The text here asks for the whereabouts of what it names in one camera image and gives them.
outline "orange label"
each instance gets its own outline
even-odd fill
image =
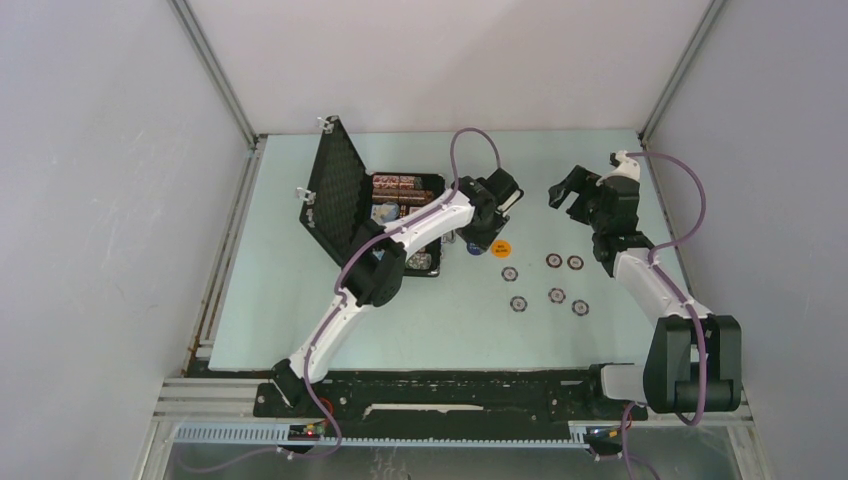
[[[512,253],[512,247],[509,243],[503,240],[498,240],[492,244],[492,255],[498,258],[506,258],[510,253]]]

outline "poker chip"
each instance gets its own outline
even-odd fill
[[[568,268],[572,270],[580,270],[583,268],[583,259],[578,257],[577,255],[572,255],[568,257]]]
[[[565,301],[565,290],[561,288],[552,288],[550,292],[548,292],[548,298],[553,303],[562,303]]]
[[[513,267],[504,267],[501,270],[501,277],[507,282],[514,282],[518,278],[518,270]]]
[[[520,296],[512,297],[512,300],[509,301],[509,306],[514,312],[523,312],[527,310],[527,300]]]
[[[556,253],[549,253],[548,256],[545,257],[545,263],[547,263],[551,268],[559,268],[562,266],[562,257]]]
[[[578,317],[582,317],[589,313],[589,304],[583,300],[575,300],[574,303],[571,304],[571,311]]]

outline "aluminum frame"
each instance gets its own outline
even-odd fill
[[[192,357],[208,360],[212,356],[212,346],[215,343],[215,335],[220,325],[220,317],[227,294],[227,287],[232,276],[232,267],[235,265],[235,257],[238,253],[238,245],[241,241],[241,232],[247,218],[247,210],[253,197],[253,188],[262,164],[262,155],[267,145],[267,135],[262,135],[245,162],[241,174],[241,181],[236,190],[233,206],[229,213],[227,230],[224,232],[215,260],[215,267],[209,277],[206,286],[206,296],[201,302],[200,312],[195,321],[195,335],[192,344],[189,345],[188,355],[183,363],[183,371],[188,370]]]
[[[134,478],[160,480],[167,473],[168,458],[175,443],[228,443],[242,445],[279,445],[288,425],[320,421],[319,418],[274,419],[253,417],[256,388],[268,380],[170,378],[165,380],[153,419],[145,437]],[[356,447],[484,447],[484,448],[580,448],[585,449],[583,435],[593,427],[615,426],[610,421],[572,421],[571,440],[561,441],[410,441],[398,439],[350,439],[345,445]],[[765,454],[756,432],[747,398],[736,412],[707,413],[701,423],[705,427],[725,427],[742,480],[771,480],[764,465]],[[649,411],[648,420],[635,422],[634,428],[686,428],[673,414]],[[265,442],[257,440],[266,435]],[[332,444],[327,438],[319,444]],[[298,444],[285,442],[284,445]]]
[[[680,56],[680,60],[677,61],[677,65],[675,65],[674,70],[671,73],[671,77],[669,77],[668,82],[665,84],[665,87],[660,94],[660,98],[657,100],[656,105],[654,105],[654,109],[651,111],[651,114],[648,115],[648,119],[645,121],[645,126],[642,127],[639,137],[643,142],[648,143],[651,141],[651,137],[654,135],[654,132],[656,132],[657,126],[662,120],[663,115],[665,115],[668,105],[674,98],[674,94],[677,93],[677,88],[683,82],[683,79],[689,72],[689,67],[692,66],[698,56],[698,53],[700,53],[701,47],[704,45],[709,33],[712,31],[713,25],[715,25],[718,21],[725,4],[727,4],[727,0],[712,0],[709,6],[707,6],[707,9],[704,11],[704,16],[701,17],[701,21],[698,23],[698,27],[692,34],[692,38],[689,39],[689,43],[686,44],[686,48],[683,49],[683,54]]]
[[[233,119],[238,124],[239,130],[241,130],[241,133],[244,136],[244,140],[247,142],[249,147],[253,148],[257,142],[256,131],[254,131],[253,126],[250,125],[250,121],[247,119],[247,114],[244,113],[244,109],[236,96],[235,90],[233,90],[232,84],[230,84],[230,81],[227,79],[227,75],[224,74],[224,69],[221,67],[221,63],[212,51],[212,47],[209,45],[209,40],[203,33],[203,29],[200,27],[200,22],[198,22],[197,16],[194,14],[194,10],[192,10],[190,2],[188,0],[169,0],[169,2],[171,3],[171,7],[174,9],[174,14],[182,23],[186,35],[188,35],[189,40],[194,46],[200,62],[203,64],[206,72],[209,73],[209,79],[212,81],[212,84],[215,85],[218,93],[220,93],[223,97],[224,102],[227,104],[227,108],[229,108],[230,113],[233,115]]]

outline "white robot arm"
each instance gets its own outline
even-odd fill
[[[603,394],[647,403],[657,413],[696,411],[699,397],[704,411],[735,410],[742,389],[739,323],[731,316],[714,315],[662,270],[652,255],[654,245],[637,230],[639,163],[627,152],[611,154],[610,163],[615,169],[604,176],[576,166],[548,191],[552,208],[559,208],[570,193],[577,194],[566,213],[592,227],[595,259],[630,293],[654,327],[645,365],[601,366]],[[695,321],[700,322],[700,333]],[[692,346],[701,334],[706,351],[693,363]],[[702,358],[705,389],[699,382]]]

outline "open case lid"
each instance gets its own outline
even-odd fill
[[[342,266],[357,228],[369,214],[371,177],[337,115],[326,118],[307,188],[311,193],[300,223]]]

